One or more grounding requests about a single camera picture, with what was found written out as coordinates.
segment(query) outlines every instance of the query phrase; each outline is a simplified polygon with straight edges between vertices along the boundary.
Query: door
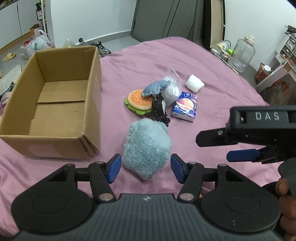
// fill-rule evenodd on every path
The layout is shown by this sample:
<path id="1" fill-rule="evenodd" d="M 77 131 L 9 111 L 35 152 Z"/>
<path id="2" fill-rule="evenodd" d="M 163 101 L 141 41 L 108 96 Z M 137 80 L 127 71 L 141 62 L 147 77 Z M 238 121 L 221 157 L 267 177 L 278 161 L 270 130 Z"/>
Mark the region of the door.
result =
<path id="1" fill-rule="evenodd" d="M 30 28 L 39 23 L 36 17 L 36 3 L 39 0 L 19 0 L 17 1 L 18 13 L 20 18 L 20 29 L 22 35 L 30 32 Z"/>
<path id="2" fill-rule="evenodd" d="M 139 41 L 161 39 L 174 0 L 138 0 L 132 37 Z"/>
<path id="3" fill-rule="evenodd" d="M 174 19 L 167 36 L 179 36 L 193 41 L 193 23 L 196 9 L 196 0 L 179 0 Z"/>
<path id="4" fill-rule="evenodd" d="M 0 10 L 0 49 L 21 35 L 15 2 Z"/>

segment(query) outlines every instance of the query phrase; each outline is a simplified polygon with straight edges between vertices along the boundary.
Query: shoe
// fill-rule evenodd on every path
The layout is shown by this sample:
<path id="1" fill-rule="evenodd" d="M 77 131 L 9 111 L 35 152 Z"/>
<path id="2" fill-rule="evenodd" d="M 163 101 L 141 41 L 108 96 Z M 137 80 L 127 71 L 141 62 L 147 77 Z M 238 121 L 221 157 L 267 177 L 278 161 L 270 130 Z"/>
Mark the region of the shoe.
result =
<path id="1" fill-rule="evenodd" d="M 111 54 L 111 51 L 109 49 L 105 48 L 102 45 L 102 42 L 101 41 L 91 41 L 91 42 L 89 42 L 89 45 L 95 45 L 95 46 L 98 47 L 100 57 L 104 57 L 104 56 L 106 56 L 108 54 Z"/>
<path id="2" fill-rule="evenodd" d="M 8 53 L 4 59 L 2 60 L 2 62 L 5 62 L 5 61 L 8 61 L 8 60 L 11 60 L 15 57 L 15 53 Z"/>

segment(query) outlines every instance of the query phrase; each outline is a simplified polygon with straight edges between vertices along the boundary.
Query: sneaker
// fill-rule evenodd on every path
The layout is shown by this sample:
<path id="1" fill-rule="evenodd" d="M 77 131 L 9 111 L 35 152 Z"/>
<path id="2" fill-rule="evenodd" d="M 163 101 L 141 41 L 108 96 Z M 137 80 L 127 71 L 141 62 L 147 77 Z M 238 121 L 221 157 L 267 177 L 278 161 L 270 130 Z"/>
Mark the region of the sneaker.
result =
<path id="1" fill-rule="evenodd" d="M 100 57 L 104 57 L 104 56 L 106 56 L 108 54 L 111 54 L 111 51 L 109 49 L 105 48 L 102 45 L 102 42 L 101 41 L 91 41 L 91 42 L 89 42 L 89 45 L 95 45 L 95 46 L 98 47 Z"/>

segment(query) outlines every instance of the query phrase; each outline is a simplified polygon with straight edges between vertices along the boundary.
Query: white wall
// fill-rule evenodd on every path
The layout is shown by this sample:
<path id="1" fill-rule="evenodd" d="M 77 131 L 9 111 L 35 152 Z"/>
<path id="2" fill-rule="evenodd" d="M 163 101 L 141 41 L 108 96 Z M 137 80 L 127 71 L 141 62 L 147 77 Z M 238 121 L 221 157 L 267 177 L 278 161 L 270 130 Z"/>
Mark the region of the white wall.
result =
<path id="1" fill-rule="evenodd" d="M 49 40 L 54 43 L 54 31 L 52 28 L 51 0 L 45 2 L 46 26 Z"/>
<path id="2" fill-rule="evenodd" d="M 225 0 L 225 39 L 234 48 L 238 39 L 255 37 L 256 53 L 250 65 L 268 64 L 279 44 L 285 25 L 296 26 L 296 9 L 286 0 Z"/>
<path id="3" fill-rule="evenodd" d="M 130 31 L 135 7 L 136 0 L 50 0 L 54 43 L 61 47 L 67 38 L 78 43 Z"/>

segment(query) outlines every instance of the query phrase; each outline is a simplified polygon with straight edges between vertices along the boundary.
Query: hamburger plush toy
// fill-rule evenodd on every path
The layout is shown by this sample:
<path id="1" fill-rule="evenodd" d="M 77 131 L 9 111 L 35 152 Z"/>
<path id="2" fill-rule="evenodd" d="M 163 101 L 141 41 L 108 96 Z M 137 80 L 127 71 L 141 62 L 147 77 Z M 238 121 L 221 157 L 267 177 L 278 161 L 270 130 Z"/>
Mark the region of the hamburger plush toy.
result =
<path id="1" fill-rule="evenodd" d="M 143 90 L 135 90 L 125 99 L 128 108 L 138 115 L 145 115 L 152 111 L 153 98 L 151 96 L 142 97 L 142 92 Z"/>

